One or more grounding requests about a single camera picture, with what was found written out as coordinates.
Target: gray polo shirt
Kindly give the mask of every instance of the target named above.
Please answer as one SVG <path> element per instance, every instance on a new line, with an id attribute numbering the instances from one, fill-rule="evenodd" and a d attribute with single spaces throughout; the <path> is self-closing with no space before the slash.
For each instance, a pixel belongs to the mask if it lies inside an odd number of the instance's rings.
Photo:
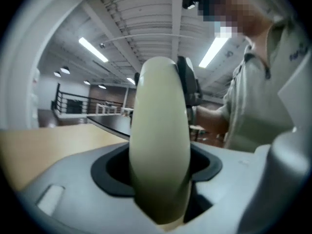
<path id="1" fill-rule="evenodd" d="M 269 30 L 269 67 L 247 46 L 243 61 L 233 72 L 224 105 L 219 108 L 230 125 L 225 148 L 254 152 L 259 145 L 271 144 L 278 134 L 293 128 L 277 92 L 294 73 L 308 46 L 305 32 L 291 20 L 277 22 Z"/>

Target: white rounded object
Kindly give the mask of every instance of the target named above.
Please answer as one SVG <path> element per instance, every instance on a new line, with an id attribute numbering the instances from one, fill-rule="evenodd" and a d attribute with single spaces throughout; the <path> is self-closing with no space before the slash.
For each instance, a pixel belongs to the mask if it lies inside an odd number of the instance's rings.
<path id="1" fill-rule="evenodd" d="M 142 67 L 130 136 L 136 203 L 156 223 L 184 215 L 190 185 L 190 137 L 176 64 L 154 57 Z"/>

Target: ceiling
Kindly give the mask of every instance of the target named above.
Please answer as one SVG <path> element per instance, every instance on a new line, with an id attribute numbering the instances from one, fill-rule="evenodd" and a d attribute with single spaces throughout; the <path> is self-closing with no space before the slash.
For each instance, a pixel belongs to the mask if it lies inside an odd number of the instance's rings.
<path id="1" fill-rule="evenodd" d="M 53 74 L 68 66 L 71 74 L 62 78 L 133 87 L 127 78 L 133 78 L 146 60 L 164 56 L 176 61 L 181 55 L 192 60 L 206 100 L 221 103 L 247 43 L 231 38 L 207 68 L 198 67 L 215 38 L 214 28 L 200 20 L 196 9 L 183 10 L 181 4 L 182 0 L 86 0 L 55 32 L 40 71 Z M 80 45 L 81 37 L 109 61 L 102 62 Z"/>

